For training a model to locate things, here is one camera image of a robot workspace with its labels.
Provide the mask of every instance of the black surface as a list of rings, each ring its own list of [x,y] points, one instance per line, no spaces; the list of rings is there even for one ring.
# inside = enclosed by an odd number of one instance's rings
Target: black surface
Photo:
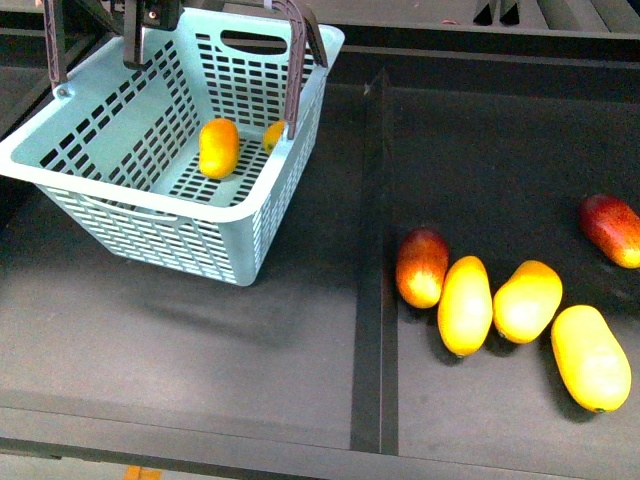
[[[366,107],[353,358],[351,449],[398,454],[398,342],[393,276],[393,104],[382,70]]]
[[[451,262],[476,255],[492,291],[520,263],[563,280],[561,309],[598,308],[640,371],[640,272],[580,233],[580,200],[611,192],[640,211],[638,105],[397,91],[396,224],[438,227]],[[589,479],[640,478],[640,389],[593,415],[568,395],[549,332],[517,347],[490,332],[460,362],[435,309],[399,315],[400,455]]]
[[[640,103],[640,63],[576,64],[542,57],[433,51],[391,53],[343,51],[331,78],[336,83],[364,85],[385,68],[396,87]]]
[[[336,25],[345,45],[360,47],[472,52],[564,59],[640,61],[640,37],[442,30],[439,28]]]
[[[490,91],[510,91],[494,80]],[[492,334],[452,362],[433,316],[402,304],[400,456],[348,451],[364,90],[327,89],[316,149],[247,290],[112,257],[47,200],[29,203],[0,237],[0,445],[238,478],[637,478],[635,383],[620,411],[592,418],[548,340],[511,348]],[[548,262],[565,302],[601,308],[638,370],[638,272],[567,221],[596,189],[640,210],[638,105],[415,90],[395,101],[397,231],[441,226],[454,259],[481,256],[494,290],[529,256]]]
[[[332,91],[250,288],[112,256],[30,202],[0,237],[0,405],[348,448],[362,120]]]

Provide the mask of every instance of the orange object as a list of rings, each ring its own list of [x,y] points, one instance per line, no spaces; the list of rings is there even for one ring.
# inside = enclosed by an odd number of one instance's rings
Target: orange object
[[[433,307],[442,293],[449,266],[449,247],[428,228],[412,230],[400,245],[396,285],[402,298],[416,308]]]
[[[562,300],[562,280],[548,265],[527,260],[493,297],[493,323],[514,343],[533,342]]]
[[[264,135],[262,136],[262,147],[269,155],[271,155],[273,149],[276,148],[278,140],[280,140],[282,132],[284,131],[284,126],[284,120],[278,120],[277,122],[272,123],[264,132]]]
[[[438,305],[442,341],[458,357],[471,355],[487,338],[492,318],[487,270],[478,257],[463,257],[451,266],[442,287]]]
[[[232,173],[240,158],[240,135],[236,124],[216,118],[200,130],[200,172],[220,180]]]
[[[146,468],[130,465],[124,472],[123,480],[161,480],[161,470],[147,470]]]
[[[580,228],[611,261],[640,267],[640,217],[622,200],[597,194],[582,201]]]

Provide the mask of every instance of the yellow mango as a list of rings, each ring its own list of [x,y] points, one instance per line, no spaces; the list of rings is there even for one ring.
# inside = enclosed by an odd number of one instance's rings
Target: yellow mango
[[[491,327],[492,303],[487,271],[479,258],[463,257],[447,273],[438,329],[445,346],[459,357],[475,353]]]
[[[560,376],[578,404],[612,412],[631,391],[631,366],[600,312],[589,305],[562,311],[551,327]]]
[[[240,159],[238,127],[227,118],[216,118],[200,130],[200,172],[220,180],[230,175]]]
[[[527,260],[493,297],[493,322],[514,343],[534,341],[562,300],[562,281],[542,262]]]

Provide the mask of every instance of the mango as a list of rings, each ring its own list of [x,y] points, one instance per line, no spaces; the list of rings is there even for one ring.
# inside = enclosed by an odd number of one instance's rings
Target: mango
[[[562,300],[562,281],[542,262],[527,260],[493,297],[498,333],[514,343],[529,343],[549,325]]]
[[[438,305],[438,329],[445,346],[464,357],[484,343],[493,308],[489,277],[478,257],[463,257],[447,273]]]
[[[602,314],[589,305],[562,311],[551,327],[560,376],[579,405],[612,412],[631,391],[631,366]]]

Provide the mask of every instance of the basket handle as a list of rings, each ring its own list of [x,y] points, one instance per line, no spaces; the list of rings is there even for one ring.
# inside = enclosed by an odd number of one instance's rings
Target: basket handle
[[[321,67],[327,67],[327,53],[322,43],[318,21],[311,9],[294,0],[264,0],[264,8],[279,10],[284,13],[291,24],[291,48],[289,51],[289,73],[284,104],[284,120],[289,125],[287,138],[293,139],[296,133],[304,56],[309,41],[313,60]]]

